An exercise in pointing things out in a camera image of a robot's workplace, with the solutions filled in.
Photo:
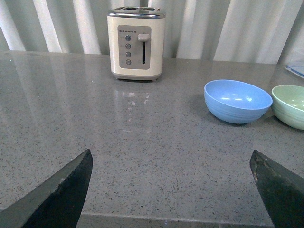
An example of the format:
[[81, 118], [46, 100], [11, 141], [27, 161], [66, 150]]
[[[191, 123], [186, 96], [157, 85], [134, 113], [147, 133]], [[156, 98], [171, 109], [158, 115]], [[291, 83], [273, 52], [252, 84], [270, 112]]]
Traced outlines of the left gripper dark camera-gripper right finger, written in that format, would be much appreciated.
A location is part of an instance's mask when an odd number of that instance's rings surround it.
[[263, 204], [276, 228], [304, 226], [304, 179], [254, 150], [250, 168]]

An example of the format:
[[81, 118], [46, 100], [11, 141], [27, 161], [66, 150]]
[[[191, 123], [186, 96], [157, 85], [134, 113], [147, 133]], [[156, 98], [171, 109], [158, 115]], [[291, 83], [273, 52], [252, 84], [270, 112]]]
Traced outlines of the left gripper dark camera-gripper left finger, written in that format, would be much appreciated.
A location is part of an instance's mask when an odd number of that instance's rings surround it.
[[85, 150], [26, 196], [0, 213], [2, 228], [75, 228], [93, 168]]

